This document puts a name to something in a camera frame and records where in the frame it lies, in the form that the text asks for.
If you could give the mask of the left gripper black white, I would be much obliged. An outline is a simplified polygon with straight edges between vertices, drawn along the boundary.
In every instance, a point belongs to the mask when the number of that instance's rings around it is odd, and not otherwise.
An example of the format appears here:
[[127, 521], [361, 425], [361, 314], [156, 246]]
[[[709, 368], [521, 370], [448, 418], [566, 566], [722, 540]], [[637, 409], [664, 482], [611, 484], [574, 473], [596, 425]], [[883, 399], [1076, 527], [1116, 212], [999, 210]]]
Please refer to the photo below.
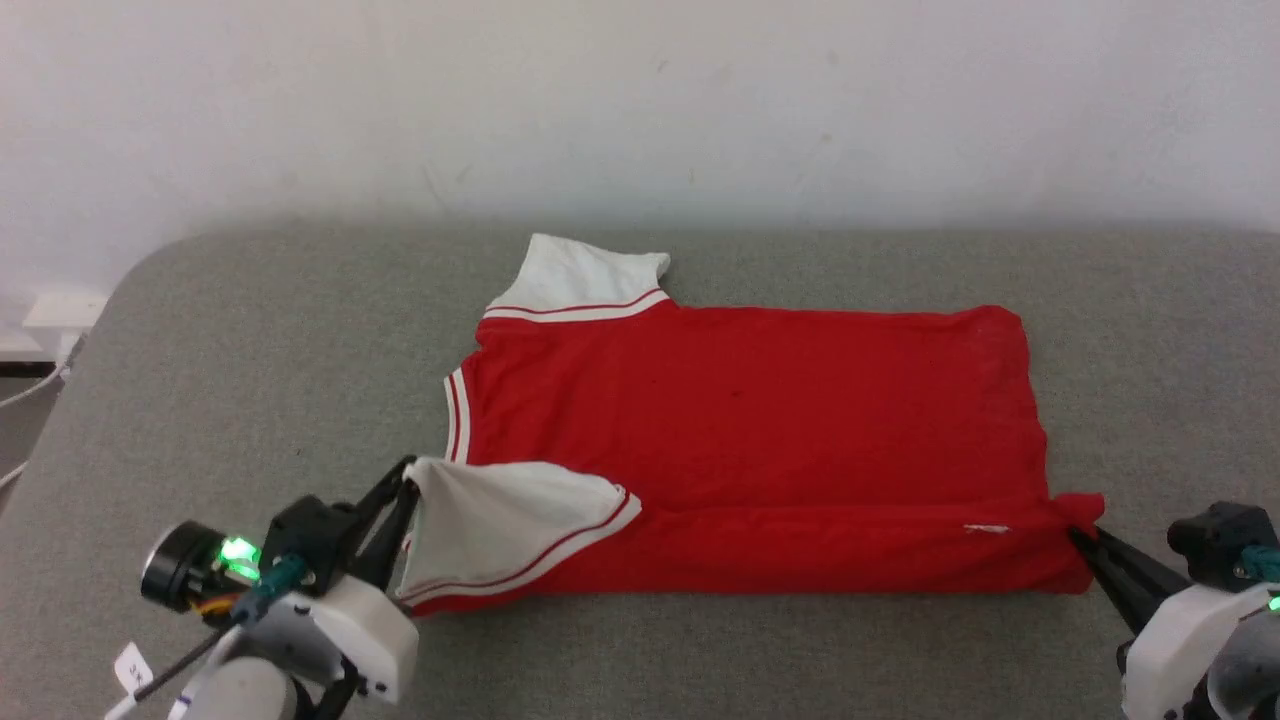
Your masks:
[[297, 553], [308, 575], [244, 632], [244, 647], [291, 682], [324, 689], [323, 707], [356, 694], [397, 705], [408, 693], [419, 632], [389, 587], [419, 506], [402, 457], [356, 503], [325, 503], [307, 495], [274, 516], [265, 560]]

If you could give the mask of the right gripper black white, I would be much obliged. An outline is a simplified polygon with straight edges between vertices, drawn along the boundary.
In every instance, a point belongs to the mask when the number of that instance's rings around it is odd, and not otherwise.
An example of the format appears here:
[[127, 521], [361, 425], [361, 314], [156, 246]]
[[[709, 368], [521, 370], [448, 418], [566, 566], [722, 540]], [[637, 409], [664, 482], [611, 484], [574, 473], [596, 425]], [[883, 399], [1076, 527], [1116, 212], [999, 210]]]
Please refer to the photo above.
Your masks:
[[1125, 720], [1280, 720], [1280, 584], [1235, 574], [1245, 546], [1280, 547], [1262, 507], [1216, 502], [1174, 521], [1185, 571], [1100, 527], [1068, 537], [1134, 633], [1117, 652]]

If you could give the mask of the red and white garment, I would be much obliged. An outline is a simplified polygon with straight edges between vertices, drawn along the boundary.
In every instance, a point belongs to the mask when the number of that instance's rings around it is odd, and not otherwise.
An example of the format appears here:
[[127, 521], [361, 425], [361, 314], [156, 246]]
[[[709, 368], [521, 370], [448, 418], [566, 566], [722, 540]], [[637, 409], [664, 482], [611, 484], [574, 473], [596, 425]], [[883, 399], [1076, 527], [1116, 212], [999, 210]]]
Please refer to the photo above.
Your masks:
[[664, 252], [531, 237], [443, 382], [399, 597], [1079, 594], [1021, 319], [696, 307]]

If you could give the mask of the white box on floor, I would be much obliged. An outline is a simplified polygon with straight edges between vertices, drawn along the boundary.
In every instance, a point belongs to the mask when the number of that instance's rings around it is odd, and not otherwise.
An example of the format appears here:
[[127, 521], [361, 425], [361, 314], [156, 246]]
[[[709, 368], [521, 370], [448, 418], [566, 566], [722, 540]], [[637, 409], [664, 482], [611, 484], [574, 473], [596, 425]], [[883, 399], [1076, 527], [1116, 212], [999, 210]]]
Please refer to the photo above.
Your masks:
[[29, 334], [84, 333], [93, 328], [109, 296], [88, 292], [38, 293], [20, 327]]

